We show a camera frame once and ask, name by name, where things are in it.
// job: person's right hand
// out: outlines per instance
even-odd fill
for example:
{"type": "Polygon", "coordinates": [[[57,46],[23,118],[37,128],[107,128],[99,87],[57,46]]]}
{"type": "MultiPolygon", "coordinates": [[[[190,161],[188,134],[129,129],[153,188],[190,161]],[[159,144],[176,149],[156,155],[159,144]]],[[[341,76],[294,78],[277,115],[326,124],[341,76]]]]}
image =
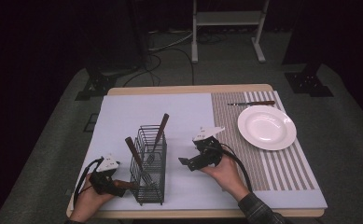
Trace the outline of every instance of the person's right hand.
{"type": "Polygon", "coordinates": [[[236,162],[223,155],[218,166],[206,166],[201,169],[213,177],[218,185],[227,191],[237,202],[250,193],[237,172],[236,162]]]}

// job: wire basket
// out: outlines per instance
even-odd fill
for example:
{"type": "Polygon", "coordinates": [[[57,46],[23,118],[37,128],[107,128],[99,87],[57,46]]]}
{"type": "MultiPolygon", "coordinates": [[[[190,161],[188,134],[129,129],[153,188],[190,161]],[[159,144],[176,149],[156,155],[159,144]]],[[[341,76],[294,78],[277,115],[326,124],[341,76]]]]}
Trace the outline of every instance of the wire basket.
{"type": "Polygon", "coordinates": [[[134,145],[143,162],[143,169],[134,158],[131,162],[131,182],[138,184],[138,189],[133,189],[135,200],[143,203],[164,202],[164,182],[166,171],[166,138],[164,133],[161,140],[155,144],[160,125],[143,125],[138,130],[134,145]]]}

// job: white plate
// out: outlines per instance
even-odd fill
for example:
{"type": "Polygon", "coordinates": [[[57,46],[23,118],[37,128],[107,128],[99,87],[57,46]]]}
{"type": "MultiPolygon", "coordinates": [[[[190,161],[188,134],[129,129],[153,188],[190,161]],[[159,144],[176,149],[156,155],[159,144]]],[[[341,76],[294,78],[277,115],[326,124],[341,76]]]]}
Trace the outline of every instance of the white plate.
{"type": "Polygon", "coordinates": [[[253,105],[237,119],[242,136],[256,147],[280,150],[289,147],[297,137],[297,129],[283,111],[267,105],[253,105]]]}

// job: placemat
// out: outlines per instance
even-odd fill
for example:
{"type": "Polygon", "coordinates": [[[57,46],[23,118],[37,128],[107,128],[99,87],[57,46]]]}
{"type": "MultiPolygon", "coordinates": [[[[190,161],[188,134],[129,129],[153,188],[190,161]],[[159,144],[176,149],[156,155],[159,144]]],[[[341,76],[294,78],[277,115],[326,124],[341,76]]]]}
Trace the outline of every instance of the placemat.
{"type": "Polygon", "coordinates": [[[282,150],[270,151],[255,147],[242,137],[237,127],[237,119],[246,106],[227,105],[274,100],[275,105],[271,106],[286,112],[277,91],[221,92],[212,93],[211,97],[215,125],[225,127],[225,131],[218,133],[216,138],[230,146],[243,162],[253,190],[318,189],[298,139],[282,150]]]}

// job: floor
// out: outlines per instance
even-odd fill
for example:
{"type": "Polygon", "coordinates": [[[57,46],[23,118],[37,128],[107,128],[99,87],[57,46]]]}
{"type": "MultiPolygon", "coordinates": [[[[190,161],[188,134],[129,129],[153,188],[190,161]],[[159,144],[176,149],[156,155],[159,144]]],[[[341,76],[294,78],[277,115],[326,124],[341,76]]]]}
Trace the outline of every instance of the floor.
{"type": "MultiPolygon", "coordinates": [[[[263,34],[260,43],[266,63],[257,61],[250,42],[252,33],[211,36],[221,41],[201,43],[199,62],[193,65],[188,60],[190,44],[177,45],[148,57],[147,69],[156,67],[161,59],[153,75],[145,73],[131,79],[138,75],[136,72],[119,78],[116,87],[125,84],[130,87],[272,85],[297,126],[300,144],[328,203],[328,209],[318,220],[292,220],[296,224],[363,223],[363,111],[343,86],[341,78],[324,64],[317,75],[330,88],[333,97],[310,97],[292,91],[284,73],[298,72],[304,64],[282,65],[290,35],[263,34]]],[[[170,44],[180,36],[153,35],[150,47],[170,44]]],[[[0,211],[0,223],[63,223],[66,219],[65,210],[92,136],[92,132],[84,132],[84,129],[91,114],[100,112],[103,100],[103,97],[91,97],[88,101],[76,101],[88,79],[86,70],[82,69],[64,91],[0,211]]],[[[93,219],[89,223],[118,222],[93,219]]]]}

